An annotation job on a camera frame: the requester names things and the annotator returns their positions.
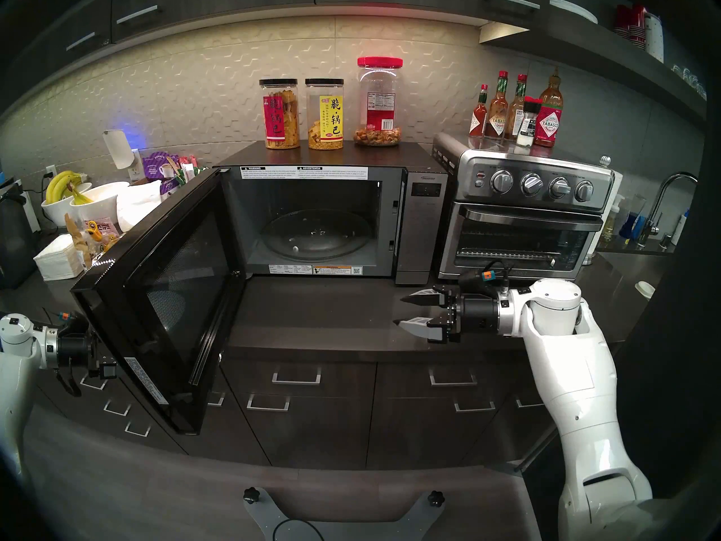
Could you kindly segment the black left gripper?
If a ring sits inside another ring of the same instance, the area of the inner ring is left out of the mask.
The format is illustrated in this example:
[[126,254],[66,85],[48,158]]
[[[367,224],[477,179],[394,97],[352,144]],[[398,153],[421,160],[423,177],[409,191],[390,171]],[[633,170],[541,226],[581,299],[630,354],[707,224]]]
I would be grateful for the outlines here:
[[117,378],[117,362],[114,359],[99,362],[97,355],[98,337],[94,329],[83,332],[58,331],[56,359],[58,368],[84,367],[89,376],[102,379]]

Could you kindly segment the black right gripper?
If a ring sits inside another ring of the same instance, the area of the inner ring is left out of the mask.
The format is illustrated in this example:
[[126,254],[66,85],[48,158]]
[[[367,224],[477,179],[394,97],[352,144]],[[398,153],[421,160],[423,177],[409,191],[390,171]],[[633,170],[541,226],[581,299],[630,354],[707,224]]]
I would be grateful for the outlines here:
[[[458,343],[463,334],[497,334],[499,327],[499,305],[497,289],[492,286],[472,286],[463,291],[460,287],[428,288],[413,292],[401,298],[401,301],[421,307],[440,307],[447,309],[451,305],[451,342]],[[413,317],[409,320],[393,320],[401,330],[429,343],[447,343],[446,325],[430,317]]]

